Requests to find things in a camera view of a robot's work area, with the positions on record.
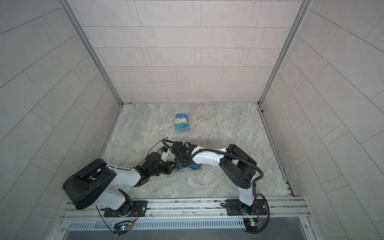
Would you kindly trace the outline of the blue-grey card holder wallet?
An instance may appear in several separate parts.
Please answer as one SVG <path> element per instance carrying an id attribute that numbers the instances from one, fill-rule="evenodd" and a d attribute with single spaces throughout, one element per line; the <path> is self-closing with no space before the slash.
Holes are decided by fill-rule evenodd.
<path id="1" fill-rule="evenodd" d="M 199 171 L 200 169 L 201 169 L 201 164 L 198 164 L 198 165 L 190 165 L 182 169 L 175 168 L 175 171 L 176 172 L 192 172 L 192 171 Z"/>

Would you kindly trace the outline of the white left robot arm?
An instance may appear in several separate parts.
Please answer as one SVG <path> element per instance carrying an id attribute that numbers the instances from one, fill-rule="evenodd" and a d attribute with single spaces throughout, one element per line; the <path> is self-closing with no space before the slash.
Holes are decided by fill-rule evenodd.
<path id="1" fill-rule="evenodd" d="M 96 159 L 65 180 L 63 190 L 77 210 L 97 205 L 126 215 L 132 205 L 131 198 L 121 189 L 113 190 L 112 186 L 141 187 L 148 183 L 151 177 L 171 174 L 176 164 L 166 162 L 167 156 L 151 153 L 142 165 L 129 169 L 112 167 L 103 159 Z"/>

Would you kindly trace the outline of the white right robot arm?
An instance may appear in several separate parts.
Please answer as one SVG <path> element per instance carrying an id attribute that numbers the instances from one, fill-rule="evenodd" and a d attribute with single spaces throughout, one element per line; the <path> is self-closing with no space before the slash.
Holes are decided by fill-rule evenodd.
<path id="1" fill-rule="evenodd" d="M 245 206 L 253 205 L 256 182 L 264 177 L 257 163 L 238 146 L 230 144 L 225 149 L 209 149 L 198 145 L 171 142 L 171 152 L 182 167 L 190 165 L 211 165 L 222 169 L 239 188 L 239 201 Z"/>

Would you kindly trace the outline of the teal VIP card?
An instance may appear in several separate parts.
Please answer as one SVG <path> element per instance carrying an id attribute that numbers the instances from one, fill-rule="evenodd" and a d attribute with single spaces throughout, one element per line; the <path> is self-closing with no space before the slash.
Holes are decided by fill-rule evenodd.
<path id="1" fill-rule="evenodd" d="M 189 123 L 176 124 L 176 131 L 178 131 L 178 132 L 186 132 L 189 130 L 190 130 Z"/>

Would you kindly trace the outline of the dark blue VIP card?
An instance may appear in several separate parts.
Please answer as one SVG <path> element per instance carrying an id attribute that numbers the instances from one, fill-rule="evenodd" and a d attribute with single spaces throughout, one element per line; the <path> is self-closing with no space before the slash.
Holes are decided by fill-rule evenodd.
<path id="1" fill-rule="evenodd" d="M 176 119 L 189 119 L 188 113 L 183 113 L 183 114 L 177 114 Z"/>

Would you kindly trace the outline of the left circuit board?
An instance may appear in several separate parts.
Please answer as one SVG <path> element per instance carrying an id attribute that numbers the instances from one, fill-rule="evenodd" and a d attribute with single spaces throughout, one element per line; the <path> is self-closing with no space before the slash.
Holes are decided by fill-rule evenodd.
<path id="1" fill-rule="evenodd" d="M 123 236 L 131 230 L 133 223 L 131 221 L 122 221 L 116 223 L 113 227 L 113 232 L 117 236 Z"/>

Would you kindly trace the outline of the circuit board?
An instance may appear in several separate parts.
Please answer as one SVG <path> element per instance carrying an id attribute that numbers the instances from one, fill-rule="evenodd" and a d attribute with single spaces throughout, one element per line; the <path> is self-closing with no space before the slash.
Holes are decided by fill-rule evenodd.
<path id="1" fill-rule="evenodd" d="M 113 227 L 113 232 L 117 236 L 123 236 L 131 230 L 133 223 L 131 221 L 122 221 L 116 223 Z"/>
<path id="2" fill-rule="evenodd" d="M 261 228 L 261 223 L 260 223 L 259 219 L 244 218 L 243 222 L 244 222 L 244 226 L 245 226 L 244 231 L 246 233 L 255 234 Z"/>

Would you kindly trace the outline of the white vent grille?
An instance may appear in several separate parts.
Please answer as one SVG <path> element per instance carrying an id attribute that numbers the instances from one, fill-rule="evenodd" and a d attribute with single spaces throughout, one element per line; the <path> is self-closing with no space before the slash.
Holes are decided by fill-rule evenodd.
<path id="1" fill-rule="evenodd" d="M 113 229 L 116 221 L 70 221 L 70 231 L 107 231 Z M 137 220 L 132 230 L 190 230 L 190 229 L 244 229 L 243 220 L 229 219 L 163 219 L 163 220 Z"/>

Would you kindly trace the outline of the right circuit board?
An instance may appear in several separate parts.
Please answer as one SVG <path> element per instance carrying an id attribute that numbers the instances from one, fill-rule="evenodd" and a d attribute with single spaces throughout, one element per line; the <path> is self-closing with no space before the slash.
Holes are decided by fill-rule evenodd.
<path id="1" fill-rule="evenodd" d="M 244 226 L 245 226 L 244 231 L 246 233 L 255 234 L 261 228 L 261 223 L 260 223 L 259 219 L 244 218 L 243 222 L 244 222 Z"/>

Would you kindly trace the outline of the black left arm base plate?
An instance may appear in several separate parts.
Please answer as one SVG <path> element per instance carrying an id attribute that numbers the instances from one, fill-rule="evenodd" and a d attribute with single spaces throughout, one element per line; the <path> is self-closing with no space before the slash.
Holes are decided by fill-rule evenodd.
<path id="1" fill-rule="evenodd" d="M 129 205 L 124 204 L 118 210 L 104 208 L 104 217 L 106 218 L 134 218 L 144 217 L 146 214 L 148 202 L 147 201 L 132 201 Z"/>

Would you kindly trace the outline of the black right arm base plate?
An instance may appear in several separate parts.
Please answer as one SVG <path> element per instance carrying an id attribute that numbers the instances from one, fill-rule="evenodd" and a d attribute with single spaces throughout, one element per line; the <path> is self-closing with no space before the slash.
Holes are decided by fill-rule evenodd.
<path id="1" fill-rule="evenodd" d="M 227 210 L 228 216 L 266 216 L 267 206 L 263 199 L 255 199 L 251 206 L 242 203 L 238 199 L 228 199 L 222 203 L 222 207 Z"/>

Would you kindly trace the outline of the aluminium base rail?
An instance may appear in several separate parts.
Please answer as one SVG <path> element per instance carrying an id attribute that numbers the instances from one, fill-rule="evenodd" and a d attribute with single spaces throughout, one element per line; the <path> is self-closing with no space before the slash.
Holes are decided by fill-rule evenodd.
<path id="1" fill-rule="evenodd" d="M 213 219 L 229 218 L 229 208 L 222 205 L 230 198 L 174 198 L 174 199 L 146 199 L 147 205 L 143 210 L 145 212 L 139 217 L 139 220 L 162 220 L 162 219 Z M 270 217 L 309 217 L 310 211 L 302 197 L 292 196 L 267 196 L 267 205 L 256 207 L 254 214 L 250 218 L 261 217 L 267 219 L 266 212 L 270 212 Z M 59 220 L 132 220 L 129 216 L 121 218 L 118 215 L 111 218 L 104 216 L 103 207 L 94 205 L 84 209 L 76 210 L 68 203 L 59 216 Z"/>

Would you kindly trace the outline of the left aluminium corner post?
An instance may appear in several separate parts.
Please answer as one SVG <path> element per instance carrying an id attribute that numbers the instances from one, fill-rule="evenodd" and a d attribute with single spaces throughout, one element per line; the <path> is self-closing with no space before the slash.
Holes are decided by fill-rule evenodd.
<path id="1" fill-rule="evenodd" d="M 82 26 L 80 25 L 79 21 L 77 20 L 71 6 L 69 5 L 69 2 L 66 0 L 58 0 L 58 3 L 60 5 L 60 7 L 62 8 L 65 16 L 67 17 L 68 21 L 70 22 L 71 26 L 73 27 L 75 33 L 77 34 L 83 47 L 87 51 L 91 61 L 95 65 L 97 71 L 99 72 L 102 79 L 105 81 L 105 83 L 107 84 L 107 86 L 111 90 L 112 94 L 114 95 L 115 99 L 118 101 L 120 107 L 122 108 L 124 103 L 122 102 L 119 94 L 117 93 L 115 87 L 113 86 L 111 79 L 109 78 L 107 72 L 105 71 L 104 67 L 102 66 L 100 59 L 98 58 L 94 48 L 92 47 L 90 41 L 88 40 L 84 30 L 82 29 Z"/>

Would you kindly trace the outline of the aluminium corner post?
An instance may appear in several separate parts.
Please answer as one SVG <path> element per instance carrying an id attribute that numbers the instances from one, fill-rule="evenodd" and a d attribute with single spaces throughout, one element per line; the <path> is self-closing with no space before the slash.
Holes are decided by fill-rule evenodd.
<path id="1" fill-rule="evenodd" d="M 305 15 L 309 10 L 311 2 L 312 2 L 311 0 L 304 0 L 301 4 L 300 8 L 299 8 L 298 14 L 297 14 L 297 16 L 293 22 L 293 25 L 292 25 L 291 30 L 287 36 L 287 39 L 283 45 L 283 48 L 282 48 L 281 53 L 278 57 L 278 60 L 275 64 L 275 66 L 272 70 L 272 73 L 270 75 L 270 78 L 266 84 L 266 88 L 262 93 L 261 99 L 259 101 L 260 107 L 263 105 L 263 103 L 265 102 L 265 100 L 267 98 L 267 95 L 268 95 L 268 93 L 272 87 L 272 84 L 273 84 L 275 78 L 277 77 L 277 74 L 278 74 L 278 72 L 279 72 L 279 70 L 280 70 L 280 68 L 284 62 L 284 59 L 287 56 L 288 51 L 289 51 L 297 33 L 298 33 L 298 30 L 299 30 L 299 28 L 300 28 L 300 26 L 301 26 L 301 24 L 305 18 Z"/>
<path id="2" fill-rule="evenodd" d="M 80 25 L 79 21 L 77 20 L 71 6 L 69 5 L 69 2 L 66 0 L 58 0 L 58 3 L 60 5 L 60 7 L 62 8 L 65 16 L 67 17 L 68 21 L 70 22 L 71 26 L 73 27 L 75 33 L 77 34 L 83 47 L 87 51 L 91 61 L 95 65 L 97 71 L 99 72 L 102 79 L 105 81 L 105 83 L 107 84 L 107 86 L 111 90 L 112 94 L 114 95 L 115 99 L 118 101 L 120 107 L 122 108 L 124 103 L 122 102 L 119 94 L 117 93 L 115 87 L 113 86 L 111 79 L 109 78 L 107 72 L 105 71 L 104 67 L 102 66 L 100 59 L 98 58 L 94 48 L 92 47 L 90 41 L 88 40 L 84 30 L 82 29 L 82 26 Z"/>

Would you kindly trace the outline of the right aluminium corner post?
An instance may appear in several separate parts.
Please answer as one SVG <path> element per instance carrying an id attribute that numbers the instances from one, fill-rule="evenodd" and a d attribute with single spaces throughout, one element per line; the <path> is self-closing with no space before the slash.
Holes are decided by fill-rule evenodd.
<path id="1" fill-rule="evenodd" d="M 272 84 L 273 84 L 275 78 L 277 77 L 277 74 L 278 74 L 278 72 L 279 72 L 279 70 L 280 70 L 280 68 L 284 62 L 284 59 L 287 56 L 288 51 L 289 51 L 297 33 L 298 33 L 298 30 L 299 30 L 299 28 L 300 28 L 300 26 L 301 26 L 301 24 L 305 18 L 305 15 L 309 10 L 311 2 L 312 2 L 311 0 L 304 0 L 301 4 L 300 8 L 299 8 L 298 14 L 297 14 L 297 16 L 293 22 L 293 25 L 292 25 L 291 30 L 287 36 L 287 39 L 283 45 L 283 48 L 282 48 L 281 53 L 278 57 L 278 60 L 275 64 L 275 66 L 272 70 L 272 73 L 270 75 L 270 78 L 266 84 L 266 88 L 262 93 L 261 99 L 259 101 L 260 107 L 263 105 L 263 103 L 265 102 L 265 100 L 267 98 L 267 95 L 268 95 L 268 93 L 272 87 Z"/>

